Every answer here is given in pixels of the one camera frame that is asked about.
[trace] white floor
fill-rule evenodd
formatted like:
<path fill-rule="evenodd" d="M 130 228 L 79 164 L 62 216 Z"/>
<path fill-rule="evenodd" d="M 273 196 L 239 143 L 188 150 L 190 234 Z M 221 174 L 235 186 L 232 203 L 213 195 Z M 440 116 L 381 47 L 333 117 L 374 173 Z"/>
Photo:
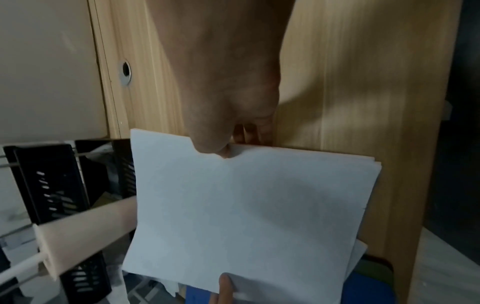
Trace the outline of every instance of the white floor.
<path fill-rule="evenodd" d="M 408 302 L 478 304 L 480 266 L 424 228 Z"/>

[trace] white pole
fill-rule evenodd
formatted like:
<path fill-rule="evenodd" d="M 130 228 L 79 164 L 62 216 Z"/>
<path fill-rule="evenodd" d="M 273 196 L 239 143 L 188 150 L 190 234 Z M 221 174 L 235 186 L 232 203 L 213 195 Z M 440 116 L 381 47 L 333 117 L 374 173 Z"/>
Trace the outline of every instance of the white pole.
<path fill-rule="evenodd" d="M 34 256 L 29 257 L 28 259 L 21 261 L 17 265 L 10 267 L 9 269 L 5 270 L 4 272 L 0 273 L 0 285 L 5 282 L 10 281 L 20 273 L 38 266 L 40 262 L 43 262 L 47 259 L 48 255 L 46 252 L 39 252 Z"/>

